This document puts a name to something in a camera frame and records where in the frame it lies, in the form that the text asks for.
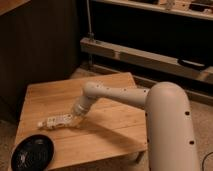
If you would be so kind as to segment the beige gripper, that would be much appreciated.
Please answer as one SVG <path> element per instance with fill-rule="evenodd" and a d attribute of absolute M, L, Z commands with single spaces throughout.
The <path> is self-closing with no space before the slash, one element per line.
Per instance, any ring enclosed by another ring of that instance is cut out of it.
<path fill-rule="evenodd" d="M 87 100 L 78 99 L 73 107 L 72 112 L 75 116 L 84 116 L 90 110 L 90 103 Z"/>

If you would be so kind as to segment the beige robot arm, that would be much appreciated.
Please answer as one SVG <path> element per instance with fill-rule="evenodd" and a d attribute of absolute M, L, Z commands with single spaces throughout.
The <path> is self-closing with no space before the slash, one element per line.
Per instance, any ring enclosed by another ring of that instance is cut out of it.
<path fill-rule="evenodd" d="M 150 171 L 201 171 L 189 98 L 180 86 L 160 82 L 150 89 L 113 88 L 87 82 L 73 111 L 85 116 L 99 98 L 145 111 Z"/>

